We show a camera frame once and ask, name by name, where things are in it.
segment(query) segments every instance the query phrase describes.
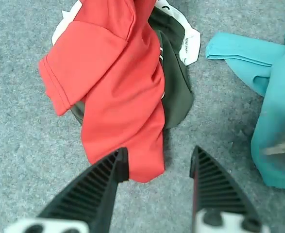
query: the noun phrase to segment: pile of clothes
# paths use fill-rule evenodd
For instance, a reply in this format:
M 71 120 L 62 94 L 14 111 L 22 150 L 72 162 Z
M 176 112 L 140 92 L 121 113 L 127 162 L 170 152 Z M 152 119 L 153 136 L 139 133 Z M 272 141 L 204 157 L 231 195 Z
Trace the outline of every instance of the pile of clothes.
M 39 71 L 56 114 L 70 110 L 82 125 L 89 162 L 127 147 L 130 178 L 148 182 L 165 170 L 163 129 L 193 103 L 186 66 L 200 43 L 166 0 L 78 0 Z

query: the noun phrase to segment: white fabric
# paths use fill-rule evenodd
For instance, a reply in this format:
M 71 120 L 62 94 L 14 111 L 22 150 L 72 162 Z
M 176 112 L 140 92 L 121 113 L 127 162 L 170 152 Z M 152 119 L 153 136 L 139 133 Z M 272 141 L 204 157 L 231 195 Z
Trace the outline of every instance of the white fabric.
M 71 23 L 74 20 L 75 16 L 77 15 L 81 7 L 82 3 L 79 0 L 77 0 L 69 12 L 61 11 L 63 19 L 57 25 L 53 35 L 51 36 L 51 42 L 53 45 L 56 43 L 61 34 L 66 30 L 69 23 Z
M 185 16 L 166 0 L 157 0 L 155 7 L 174 17 L 184 27 L 184 40 L 179 51 L 180 60 L 186 66 L 196 62 L 201 47 L 201 34 L 193 29 Z

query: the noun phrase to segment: red shirt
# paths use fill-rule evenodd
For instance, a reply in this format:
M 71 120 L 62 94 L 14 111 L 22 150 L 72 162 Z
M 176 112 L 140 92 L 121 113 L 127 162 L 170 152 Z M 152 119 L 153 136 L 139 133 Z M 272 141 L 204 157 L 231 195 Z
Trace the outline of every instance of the red shirt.
M 73 22 L 39 63 L 57 115 L 85 101 L 82 143 L 90 163 L 119 147 L 130 178 L 164 172 L 164 74 L 148 24 L 155 0 L 84 0 Z

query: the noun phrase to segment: teal cloth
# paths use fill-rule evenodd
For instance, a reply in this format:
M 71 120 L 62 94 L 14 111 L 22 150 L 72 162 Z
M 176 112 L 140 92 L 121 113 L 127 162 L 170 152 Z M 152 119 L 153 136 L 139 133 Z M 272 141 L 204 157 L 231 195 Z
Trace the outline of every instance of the teal cloth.
M 285 125 L 285 45 L 218 33 L 207 45 L 206 57 L 224 59 L 246 85 L 264 96 L 251 155 L 265 184 L 285 189 L 285 169 L 263 153 Z

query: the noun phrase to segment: gray carpet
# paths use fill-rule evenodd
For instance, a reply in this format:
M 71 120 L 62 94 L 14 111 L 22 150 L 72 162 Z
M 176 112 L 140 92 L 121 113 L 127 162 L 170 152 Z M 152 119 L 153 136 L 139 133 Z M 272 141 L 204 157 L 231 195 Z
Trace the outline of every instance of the gray carpet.
M 37 70 L 50 38 L 74 0 L 0 0 L 0 232 L 32 217 L 83 171 L 80 126 L 57 117 Z M 167 171 L 147 184 L 119 186 L 112 233 L 190 232 L 195 145 L 212 154 L 239 182 L 273 233 L 285 233 L 285 190 L 264 186 L 251 161 L 249 135 L 262 98 L 224 61 L 207 61 L 218 31 L 284 42 L 285 0 L 170 1 L 201 32 L 199 60 L 189 67 L 196 95 L 182 124 L 165 136 Z

